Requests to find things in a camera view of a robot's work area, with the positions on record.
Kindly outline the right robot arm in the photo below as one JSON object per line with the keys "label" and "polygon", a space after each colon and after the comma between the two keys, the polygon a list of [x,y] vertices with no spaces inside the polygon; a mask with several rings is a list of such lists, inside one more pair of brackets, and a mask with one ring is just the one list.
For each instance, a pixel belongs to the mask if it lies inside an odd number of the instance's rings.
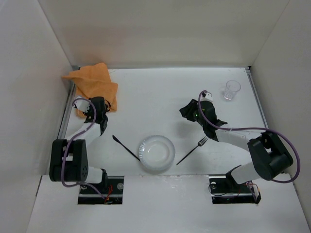
{"label": "right robot arm", "polygon": [[231,144],[250,154],[250,163],[239,165],[225,174],[226,185],[230,188],[260,178],[272,181],[294,163],[276,133],[266,129],[261,133],[249,129],[236,131],[217,118],[213,103],[208,100],[198,102],[192,99],[179,112],[183,118],[197,122],[209,139]]}

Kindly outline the clear plastic cup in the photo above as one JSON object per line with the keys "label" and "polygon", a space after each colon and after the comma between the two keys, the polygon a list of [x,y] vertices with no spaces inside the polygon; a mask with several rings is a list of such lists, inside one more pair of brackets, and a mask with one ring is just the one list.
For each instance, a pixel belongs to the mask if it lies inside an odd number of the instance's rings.
{"label": "clear plastic cup", "polygon": [[225,100],[233,100],[236,94],[241,90],[241,84],[236,80],[229,80],[225,84],[222,95]]}

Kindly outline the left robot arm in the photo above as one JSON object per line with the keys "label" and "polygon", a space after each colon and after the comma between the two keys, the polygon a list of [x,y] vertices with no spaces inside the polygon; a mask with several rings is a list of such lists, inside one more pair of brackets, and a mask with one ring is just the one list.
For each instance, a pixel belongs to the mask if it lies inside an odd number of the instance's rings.
{"label": "left robot arm", "polygon": [[65,187],[98,184],[106,186],[107,173],[102,168],[91,167],[88,163],[87,147],[102,136],[107,128],[107,112],[110,103],[103,97],[84,99],[78,96],[72,106],[81,111],[85,118],[82,127],[64,139],[52,143],[49,177]]}

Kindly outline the white paper plate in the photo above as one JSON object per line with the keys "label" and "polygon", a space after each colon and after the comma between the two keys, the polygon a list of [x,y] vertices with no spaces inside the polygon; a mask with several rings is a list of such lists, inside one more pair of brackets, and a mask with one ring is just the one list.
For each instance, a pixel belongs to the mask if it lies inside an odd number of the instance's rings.
{"label": "white paper plate", "polygon": [[138,157],[146,169],[156,172],[164,171],[173,164],[175,147],[167,137],[151,135],[141,142]]}

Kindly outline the orange cloth placemat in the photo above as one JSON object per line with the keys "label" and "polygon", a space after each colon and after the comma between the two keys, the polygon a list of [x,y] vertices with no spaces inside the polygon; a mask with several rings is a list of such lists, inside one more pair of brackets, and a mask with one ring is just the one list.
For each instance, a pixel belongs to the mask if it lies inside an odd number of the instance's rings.
{"label": "orange cloth placemat", "polygon": [[117,110],[118,84],[111,81],[105,63],[81,67],[79,70],[69,72],[62,78],[73,81],[76,86],[76,96],[85,99],[104,97],[111,105],[110,111],[115,112]]}

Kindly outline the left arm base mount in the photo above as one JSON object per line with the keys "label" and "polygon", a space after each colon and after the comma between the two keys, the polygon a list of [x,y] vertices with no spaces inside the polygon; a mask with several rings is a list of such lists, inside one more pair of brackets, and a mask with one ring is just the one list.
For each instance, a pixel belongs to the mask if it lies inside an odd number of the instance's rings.
{"label": "left arm base mount", "polygon": [[79,205],[121,205],[123,202],[124,176],[110,176],[106,183],[92,184],[101,194],[89,185],[80,186]]}

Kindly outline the black plastic knife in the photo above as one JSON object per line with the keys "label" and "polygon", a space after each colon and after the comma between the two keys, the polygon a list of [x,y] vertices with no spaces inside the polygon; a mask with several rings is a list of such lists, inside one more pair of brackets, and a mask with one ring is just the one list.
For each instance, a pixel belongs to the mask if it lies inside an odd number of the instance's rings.
{"label": "black plastic knife", "polygon": [[133,152],[131,152],[119,139],[117,139],[114,135],[112,135],[112,138],[115,142],[119,143],[126,151],[128,151],[132,156],[134,156],[138,161],[140,161],[140,159]]}

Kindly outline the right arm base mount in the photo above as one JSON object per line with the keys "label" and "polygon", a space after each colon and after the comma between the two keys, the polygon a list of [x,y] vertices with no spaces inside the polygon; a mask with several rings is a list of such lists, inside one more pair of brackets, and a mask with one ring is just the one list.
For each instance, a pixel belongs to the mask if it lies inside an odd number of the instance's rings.
{"label": "right arm base mount", "polygon": [[209,176],[208,191],[213,204],[259,204],[261,193],[257,184],[237,184],[225,175]]}

